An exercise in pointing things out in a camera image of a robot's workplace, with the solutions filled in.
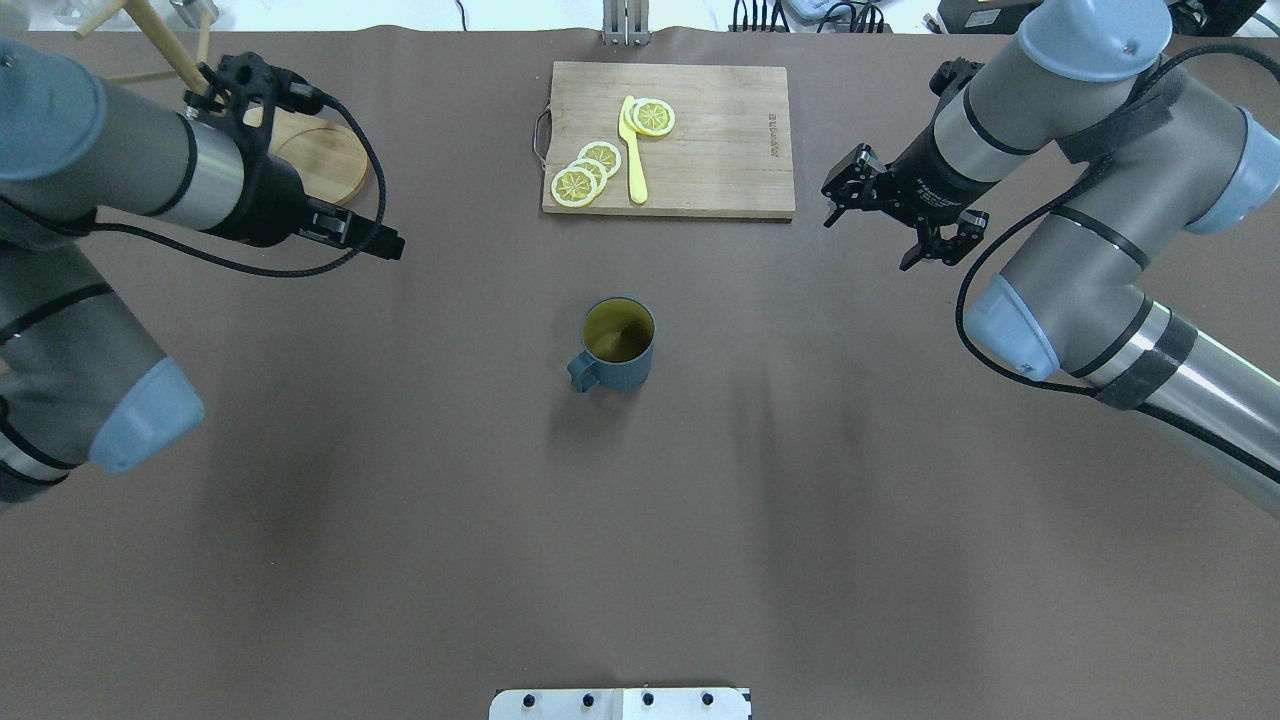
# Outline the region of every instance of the wooden cutting board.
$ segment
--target wooden cutting board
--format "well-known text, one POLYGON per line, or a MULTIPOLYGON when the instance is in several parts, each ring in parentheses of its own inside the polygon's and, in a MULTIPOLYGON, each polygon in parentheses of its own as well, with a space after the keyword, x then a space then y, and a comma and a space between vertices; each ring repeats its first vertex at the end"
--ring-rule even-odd
POLYGON ((552 138, 543 178, 543 210, 598 215, 685 218, 795 217, 791 111, 786 68, 567 63, 552 69, 552 138), (627 95, 666 100, 676 127, 640 137, 649 201, 627 193, 627 146, 618 110, 627 95), (622 151, 622 168, 585 208, 564 208, 550 179, 589 142, 622 151))

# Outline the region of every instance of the mug handle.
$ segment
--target mug handle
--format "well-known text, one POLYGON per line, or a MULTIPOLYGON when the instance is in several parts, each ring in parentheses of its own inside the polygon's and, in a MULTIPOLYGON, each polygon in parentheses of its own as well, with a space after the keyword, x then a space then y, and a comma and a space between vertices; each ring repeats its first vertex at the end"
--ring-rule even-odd
POLYGON ((591 357, 591 354, 585 350, 581 355, 570 360, 568 375, 573 389, 577 392, 588 392, 593 387, 600 384, 600 378, 596 378, 595 373, 591 372, 593 368, 595 368, 595 357, 591 357))

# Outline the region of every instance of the wooden stick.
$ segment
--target wooden stick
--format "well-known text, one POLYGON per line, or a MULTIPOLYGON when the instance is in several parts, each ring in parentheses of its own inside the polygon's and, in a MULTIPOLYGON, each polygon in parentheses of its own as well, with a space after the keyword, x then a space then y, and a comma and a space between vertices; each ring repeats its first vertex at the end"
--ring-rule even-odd
POLYGON ((204 92, 205 78, 196 69, 196 60, 191 58, 182 42, 178 42, 178 36, 169 29, 169 26, 164 24, 155 8, 147 0, 125 0, 124 12, 133 18, 133 22, 138 23, 138 28, 156 46, 169 67, 177 70, 182 82, 196 92, 204 92))
POLYGON ((102 5, 96 13, 93 13, 83 24, 76 28, 76 37, 84 40, 93 31, 102 27, 102 23, 111 19, 111 15, 120 12, 129 0, 111 0, 106 5, 102 5))
POLYGON ((205 8, 200 14, 200 45, 196 49, 196 63, 209 61, 209 32, 214 28, 214 14, 205 8))
POLYGON ((178 77, 178 73, 173 70, 156 70, 154 73, 133 73, 128 76, 114 76, 106 79, 114 82, 115 85, 133 85, 137 82, 151 82, 154 79, 169 79, 172 77, 178 77))

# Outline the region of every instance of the white label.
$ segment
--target white label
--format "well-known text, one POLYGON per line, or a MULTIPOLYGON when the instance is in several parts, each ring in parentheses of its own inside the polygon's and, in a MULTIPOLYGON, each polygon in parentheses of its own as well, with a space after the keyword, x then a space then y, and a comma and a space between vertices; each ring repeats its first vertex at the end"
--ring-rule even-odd
POLYGON ((996 18, 1000 17, 1000 8, 995 10, 978 10, 977 13, 970 13, 969 19, 965 20, 964 27, 986 27, 996 24, 996 18))

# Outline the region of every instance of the knife handle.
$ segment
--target knife handle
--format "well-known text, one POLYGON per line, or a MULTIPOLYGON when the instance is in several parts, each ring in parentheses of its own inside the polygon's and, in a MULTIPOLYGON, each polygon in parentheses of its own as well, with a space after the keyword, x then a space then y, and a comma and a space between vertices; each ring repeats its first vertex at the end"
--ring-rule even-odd
POLYGON ((644 205, 649 200, 649 184, 644 182, 644 168, 640 165, 640 142, 627 143, 627 190, 631 201, 644 205))

